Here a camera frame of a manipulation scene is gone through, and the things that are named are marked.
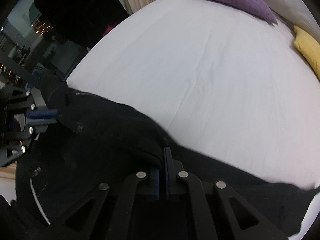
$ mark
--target mattress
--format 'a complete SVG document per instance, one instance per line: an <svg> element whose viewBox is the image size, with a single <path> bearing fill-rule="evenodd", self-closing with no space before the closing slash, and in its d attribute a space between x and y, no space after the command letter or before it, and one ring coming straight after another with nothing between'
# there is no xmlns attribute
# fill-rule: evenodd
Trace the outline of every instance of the mattress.
<svg viewBox="0 0 320 240"><path fill-rule="evenodd" d="M156 0L67 81L134 107L184 147L311 189L320 185L320 84L293 39L279 18L269 25L208 0Z"/></svg>

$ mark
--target white cable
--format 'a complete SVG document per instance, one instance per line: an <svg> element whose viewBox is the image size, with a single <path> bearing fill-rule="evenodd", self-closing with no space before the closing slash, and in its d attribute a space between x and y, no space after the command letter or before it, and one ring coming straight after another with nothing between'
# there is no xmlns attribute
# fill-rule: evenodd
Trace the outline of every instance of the white cable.
<svg viewBox="0 0 320 240"><path fill-rule="evenodd" d="M45 215L40 203L39 203L39 200L38 200L38 197L36 195L36 192L35 192L35 189L33 188L33 184L32 184L32 179L30 178L30 187L31 187L31 191L32 191L32 194L33 194L33 198L35 199L35 202L38 206L38 209L41 213L41 215L43 216L44 220L47 221L48 225L51 225L49 219L47 218L47 216Z"/></svg>

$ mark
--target silver screw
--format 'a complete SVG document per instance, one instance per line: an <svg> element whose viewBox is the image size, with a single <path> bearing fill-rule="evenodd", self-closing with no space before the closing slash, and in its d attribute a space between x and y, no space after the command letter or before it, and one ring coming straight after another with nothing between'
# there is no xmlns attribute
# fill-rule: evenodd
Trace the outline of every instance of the silver screw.
<svg viewBox="0 0 320 240"><path fill-rule="evenodd" d="M189 173L187 173L186 171L180 171L178 175L180 178L186 178L189 176Z"/></svg>
<svg viewBox="0 0 320 240"><path fill-rule="evenodd" d="M217 186L218 188L223 189L223 188L225 188L227 185L226 185L223 181L218 181L218 182L216 183L216 186Z"/></svg>
<svg viewBox="0 0 320 240"><path fill-rule="evenodd" d="M136 175L139 179L143 179L147 174L144 171L139 171Z"/></svg>
<svg viewBox="0 0 320 240"><path fill-rule="evenodd" d="M99 184L98 188L100 190L107 190L109 188L109 185L107 183L105 183L105 182L102 182L102 183Z"/></svg>

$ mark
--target yellow pillow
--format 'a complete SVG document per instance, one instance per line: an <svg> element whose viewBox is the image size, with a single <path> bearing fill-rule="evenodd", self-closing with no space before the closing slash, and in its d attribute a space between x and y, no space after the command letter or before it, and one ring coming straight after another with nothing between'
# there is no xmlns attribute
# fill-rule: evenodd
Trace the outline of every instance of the yellow pillow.
<svg viewBox="0 0 320 240"><path fill-rule="evenodd" d="M307 32L298 26L294 26L294 31L297 36L294 40L294 46L302 53L302 55L309 62L310 66L320 79L320 45L319 43Z"/></svg>

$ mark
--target bed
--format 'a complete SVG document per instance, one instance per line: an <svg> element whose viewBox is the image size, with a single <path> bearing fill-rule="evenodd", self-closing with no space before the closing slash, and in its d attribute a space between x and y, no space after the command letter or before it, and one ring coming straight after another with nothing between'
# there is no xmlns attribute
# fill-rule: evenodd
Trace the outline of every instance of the bed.
<svg viewBox="0 0 320 240"><path fill-rule="evenodd" d="M269 182L319 187L320 83L276 17L156 0L104 37L68 85L133 106L180 145ZM319 210L317 195L291 239Z"/></svg>

